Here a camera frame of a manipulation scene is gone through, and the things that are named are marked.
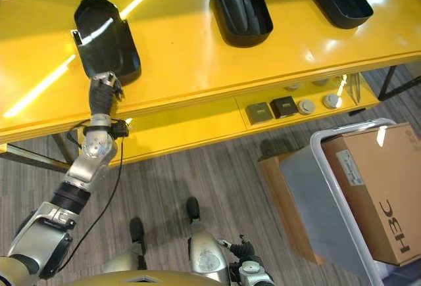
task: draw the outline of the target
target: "floor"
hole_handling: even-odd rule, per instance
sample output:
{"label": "floor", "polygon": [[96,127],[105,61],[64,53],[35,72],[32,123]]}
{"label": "floor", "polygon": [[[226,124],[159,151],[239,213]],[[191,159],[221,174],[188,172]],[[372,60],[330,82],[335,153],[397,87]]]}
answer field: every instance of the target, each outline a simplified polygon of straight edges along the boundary
{"label": "floor", "polygon": [[[386,72],[364,73],[376,93]],[[400,66],[391,87],[409,79],[407,69]],[[379,117],[410,122],[421,135],[420,86],[353,117],[342,114],[124,166],[122,182],[105,217],[66,269],[39,284],[59,285],[100,273],[110,257],[128,246],[128,223],[136,215],[147,232],[148,267],[189,271],[184,204],[190,195],[199,199],[202,219],[215,237],[238,242],[243,233],[254,242],[277,285],[366,284],[337,266],[317,266],[288,249],[257,162],[304,147],[314,131]],[[16,144],[62,160],[51,136]],[[58,172],[0,160],[0,254],[6,253],[19,223],[42,201],[49,200],[61,178]],[[72,234],[75,242],[106,204],[115,178],[116,169],[93,194]]]}

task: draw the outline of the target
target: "yellow table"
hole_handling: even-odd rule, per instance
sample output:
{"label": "yellow table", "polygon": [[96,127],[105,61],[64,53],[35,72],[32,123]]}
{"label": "yellow table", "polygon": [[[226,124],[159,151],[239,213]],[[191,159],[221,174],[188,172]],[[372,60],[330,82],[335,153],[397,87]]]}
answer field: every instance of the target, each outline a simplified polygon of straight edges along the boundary
{"label": "yellow table", "polygon": [[[80,1],[0,0],[0,144],[89,118],[89,81],[70,33]],[[128,19],[142,65],[114,110],[135,118],[125,162],[373,106],[363,82],[358,105],[343,90],[343,106],[328,110],[321,99],[340,79],[310,81],[421,58],[420,0],[369,0],[373,17],[352,30],[332,26],[313,0],[266,0],[274,30],[251,48],[224,43],[209,0],[110,1]],[[285,95],[311,98],[317,111],[250,125],[248,104]]]}

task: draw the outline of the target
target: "cardboard box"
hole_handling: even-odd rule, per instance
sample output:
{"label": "cardboard box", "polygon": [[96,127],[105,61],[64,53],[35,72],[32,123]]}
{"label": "cardboard box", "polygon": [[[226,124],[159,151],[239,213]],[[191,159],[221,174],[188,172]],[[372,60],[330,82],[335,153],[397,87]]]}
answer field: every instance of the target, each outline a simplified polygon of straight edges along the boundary
{"label": "cardboard box", "polygon": [[373,258],[421,258],[421,142],[411,126],[348,133],[322,148]]}
{"label": "cardboard box", "polygon": [[280,162],[287,157],[288,155],[274,156],[260,161],[260,170],[272,194],[291,250],[311,262],[317,264],[325,263],[326,261],[323,258],[313,252],[307,231],[300,219],[288,183],[280,170]]}

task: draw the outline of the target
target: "robotic arm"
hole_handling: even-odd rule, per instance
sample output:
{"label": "robotic arm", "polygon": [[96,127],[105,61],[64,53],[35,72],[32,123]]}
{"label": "robotic arm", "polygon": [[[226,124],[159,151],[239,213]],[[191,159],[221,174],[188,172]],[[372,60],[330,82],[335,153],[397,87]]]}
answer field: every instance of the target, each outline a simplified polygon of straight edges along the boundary
{"label": "robotic arm", "polygon": [[0,257],[0,285],[34,285],[57,273],[72,242],[69,232],[117,152],[115,139],[128,135],[125,123],[112,123],[110,117],[113,97],[119,99],[120,94],[120,82],[112,72],[92,77],[92,118],[84,130],[82,152],[51,200],[27,217],[7,256]]}

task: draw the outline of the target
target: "plastic storage bin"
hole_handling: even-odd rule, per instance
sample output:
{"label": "plastic storage bin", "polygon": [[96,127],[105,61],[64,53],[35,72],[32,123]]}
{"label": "plastic storage bin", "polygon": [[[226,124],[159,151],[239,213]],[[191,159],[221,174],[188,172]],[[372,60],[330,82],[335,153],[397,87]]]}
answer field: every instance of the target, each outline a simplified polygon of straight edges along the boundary
{"label": "plastic storage bin", "polygon": [[280,164],[314,252],[369,279],[373,285],[382,284],[379,269],[323,153],[321,142],[343,133],[394,124],[392,120],[379,118],[318,131],[311,136],[310,145]]}

